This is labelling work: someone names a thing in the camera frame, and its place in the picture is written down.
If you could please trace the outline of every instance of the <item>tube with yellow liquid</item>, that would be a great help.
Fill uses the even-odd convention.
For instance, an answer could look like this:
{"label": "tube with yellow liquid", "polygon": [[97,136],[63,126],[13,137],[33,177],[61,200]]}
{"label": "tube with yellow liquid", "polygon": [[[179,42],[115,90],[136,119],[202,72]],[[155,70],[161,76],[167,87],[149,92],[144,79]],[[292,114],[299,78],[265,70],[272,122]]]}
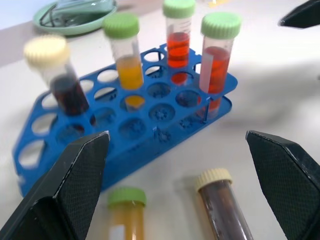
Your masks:
{"label": "tube with yellow liquid", "polygon": [[107,240],[144,240],[146,202],[146,195],[139,188],[114,190],[108,198]]}
{"label": "tube with yellow liquid", "polygon": [[125,90],[137,90],[144,84],[137,34],[138,17],[131,13],[115,13],[103,22],[109,38],[120,84]]}

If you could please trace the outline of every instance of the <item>blue test tube rack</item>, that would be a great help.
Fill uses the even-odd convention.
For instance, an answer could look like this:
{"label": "blue test tube rack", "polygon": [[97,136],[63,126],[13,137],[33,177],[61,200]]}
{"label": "blue test tube rack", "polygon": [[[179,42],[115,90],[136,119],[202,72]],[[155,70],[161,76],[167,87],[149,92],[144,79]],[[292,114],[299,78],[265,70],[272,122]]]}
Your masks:
{"label": "blue test tube rack", "polygon": [[[158,54],[159,60],[147,61],[145,56],[154,52]],[[70,117],[57,106],[43,107],[43,100],[51,94],[49,91],[37,98],[13,150],[16,172],[19,179],[22,179],[19,186],[23,196],[53,166],[65,147],[84,135],[106,130],[110,133],[103,191],[231,110],[232,103],[224,95],[236,88],[237,79],[228,74],[223,92],[204,93],[199,89],[200,75],[196,73],[201,55],[192,49],[189,52],[189,65],[184,68],[168,67],[166,44],[143,52],[141,61],[144,84],[138,90],[122,89],[118,79],[112,82],[98,80],[98,75],[103,71],[115,70],[115,64],[81,77],[80,81],[93,82],[93,88],[86,92],[90,108],[81,115]],[[148,69],[155,67],[157,70],[146,74]],[[177,73],[187,74],[184,84],[176,85],[172,82],[172,76]],[[107,93],[95,97],[102,89],[107,89]],[[128,112],[124,99],[132,95],[143,97],[145,103],[139,110]],[[222,100],[217,116],[207,118],[209,103],[220,97]],[[203,109],[203,115],[197,114]],[[48,114],[56,115],[49,131],[33,132],[33,123]],[[44,144],[37,164],[25,167],[19,157],[28,145],[38,141],[44,141]]]}

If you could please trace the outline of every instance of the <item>yellow liquid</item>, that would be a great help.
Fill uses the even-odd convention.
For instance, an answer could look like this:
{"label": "yellow liquid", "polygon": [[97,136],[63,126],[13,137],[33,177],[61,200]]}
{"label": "yellow liquid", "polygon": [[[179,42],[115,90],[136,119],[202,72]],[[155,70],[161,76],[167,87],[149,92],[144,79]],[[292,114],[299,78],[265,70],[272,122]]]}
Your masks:
{"label": "yellow liquid", "polygon": [[145,104],[145,99],[139,95],[128,96],[124,100],[128,112],[137,111]]}
{"label": "yellow liquid", "polygon": [[121,87],[125,90],[137,90],[144,84],[139,57],[127,56],[118,59],[116,70],[119,74]]}
{"label": "yellow liquid", "polygon": [[107,240],[144,240],[144,205],[140,202],[119,203],[110,208]]}

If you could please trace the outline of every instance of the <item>test tube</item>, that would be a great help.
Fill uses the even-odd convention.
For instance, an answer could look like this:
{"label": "test tube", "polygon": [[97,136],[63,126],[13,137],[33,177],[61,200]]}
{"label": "test tube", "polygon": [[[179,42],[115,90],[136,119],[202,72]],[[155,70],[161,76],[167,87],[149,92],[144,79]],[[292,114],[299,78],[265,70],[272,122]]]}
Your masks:
{"label": "test tube", "polygon": [[138,46],[139,20],[131,13],[115,13],[103,22],[109,38],[120,84],[125,90],[137,90],[144,84]]}
{"label": "test tube", "polygon": [[108,197],[107,240],[144,240],[146,202],[146,194],[139,188],[115,189]]}
{"label": "test tube", "polygon": [[[162,10],[166,17],[167,64],[171,68],[188,66],[192,15],[195,0],[164,0]],[[178,73],[172,81],[181,85],[187,74]]]}
{"label": "test tube", "polygon": [[196,191],[217,240],[253,240],[231,184],[228,170],[210,169],[197,178]]}
{"label": "test tube", "polygon": [[63,36],[44,35],[30,40],[24,46],[24,57],[31,68],[39,71],[66,115],[79,115],[89,108]]}
{"label": "test tube", "polygon": [[[202,19],[202,60],[199,87],[209,94],[219,94],[225,88],[227,70],[234,38],[239,34],[241,18],[230,12],[209,13]],[[208,117],[218,114],[221,98],[212,101]]]}

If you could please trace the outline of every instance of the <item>dark red liquid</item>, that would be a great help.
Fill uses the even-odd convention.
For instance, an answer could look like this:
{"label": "dark red liquid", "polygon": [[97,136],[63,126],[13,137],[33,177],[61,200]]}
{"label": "dark red liquid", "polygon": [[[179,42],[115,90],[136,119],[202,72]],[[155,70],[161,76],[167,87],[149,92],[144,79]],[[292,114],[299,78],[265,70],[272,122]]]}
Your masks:
{"label": "dark red liquid", "polygon": [[77,79],[62,75],[53,79],[50,89],[66,115],[75,116],[88,110],[89,104]]}
{"label": "dark red liquid", "polygon": [[182,68],[188,65],[189,34],[184,32],[171,33],[167,38],[168,65],[172,68]]}
{"label": "dark red liquid", "polygon": [[225,49],[216,46],[208,47],[205,53],[213,56],[208,93],[219,94],[225,87],[230,54]]}

